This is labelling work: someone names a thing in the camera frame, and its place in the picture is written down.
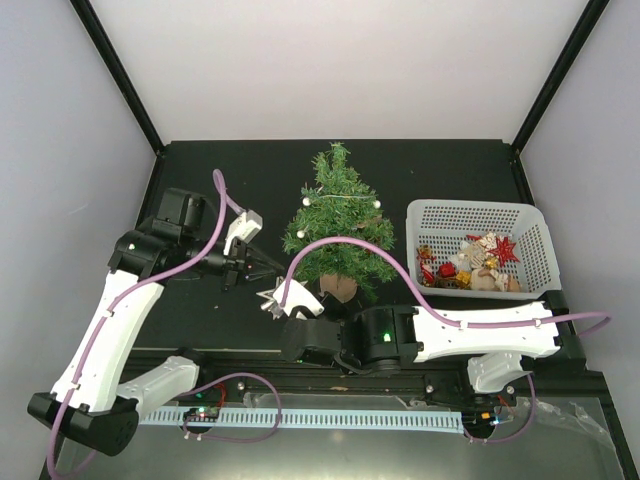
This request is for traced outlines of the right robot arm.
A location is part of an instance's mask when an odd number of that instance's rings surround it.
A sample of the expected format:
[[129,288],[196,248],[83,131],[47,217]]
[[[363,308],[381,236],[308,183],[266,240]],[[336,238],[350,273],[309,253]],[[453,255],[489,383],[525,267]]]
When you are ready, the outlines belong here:
[[457,396],[479,402],[533,373],[535,363],[584,365],[576,335],[543,324],[541,301],[506,309],[438,310],[388,305],[355,313],[344,308],[298,306],[287,311],[282,355],[290,362],[390,376],[414,364],[463,357],[454,379]]

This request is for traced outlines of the silver glitter star topper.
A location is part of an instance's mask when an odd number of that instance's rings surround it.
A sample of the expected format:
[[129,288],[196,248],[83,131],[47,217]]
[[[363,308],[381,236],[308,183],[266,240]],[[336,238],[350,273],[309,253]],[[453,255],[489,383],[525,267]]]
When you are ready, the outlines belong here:
[[278,301],[274,298],[275,288],[257,292],[256,295],[261,298],[262,303],[260,309],[263,312],[272,315],[274,320],[281,318],[284,315],[284,311],[279,306]]

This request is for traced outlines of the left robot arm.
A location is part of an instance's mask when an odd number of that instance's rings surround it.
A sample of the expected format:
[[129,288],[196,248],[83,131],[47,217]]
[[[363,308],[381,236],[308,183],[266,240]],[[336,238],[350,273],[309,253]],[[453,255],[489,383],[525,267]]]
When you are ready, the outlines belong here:
[[213,372],[197,353],[180,349],[163,364],[127,383],[121,375],[140,329],[169,278],[194,269],[221,278],[223,290],[282,273],[251,241],[262,217],[229,201],[236,218],[224,238],[198,238],[210,200],[177,188],[165,191],[156,215],[116,243],[99,306],[78,350],[48,392],[32,395],[28,413],[54,435],[108,456],[131,441],[140,420],[187,393],[207,397]]

